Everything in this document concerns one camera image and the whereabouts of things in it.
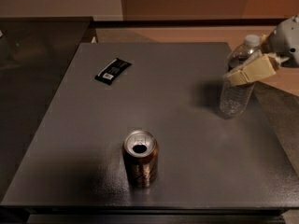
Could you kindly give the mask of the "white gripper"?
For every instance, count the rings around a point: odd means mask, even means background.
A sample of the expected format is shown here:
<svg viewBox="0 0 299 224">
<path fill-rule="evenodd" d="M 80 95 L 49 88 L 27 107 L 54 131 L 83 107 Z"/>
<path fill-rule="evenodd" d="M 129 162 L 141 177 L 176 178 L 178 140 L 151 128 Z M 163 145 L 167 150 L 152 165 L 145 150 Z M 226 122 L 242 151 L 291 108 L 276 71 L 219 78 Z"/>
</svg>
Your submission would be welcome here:
<svg viewBox="0 0 299 224">
<path fill-rule="evenodd" d="M 287 58 L 283 67 L 299 67 L 299 15 L 292 16 L 280 23 L 268 35 L 261 35 L 262 53 L 275 52 Z M 250 57 L 239 67 L 227 72 L 223 78 L 232 86 L 254 83 L 273 76 L 280 67 L 279 57 L 275 54 L 262 54 Z"/>
</svg>

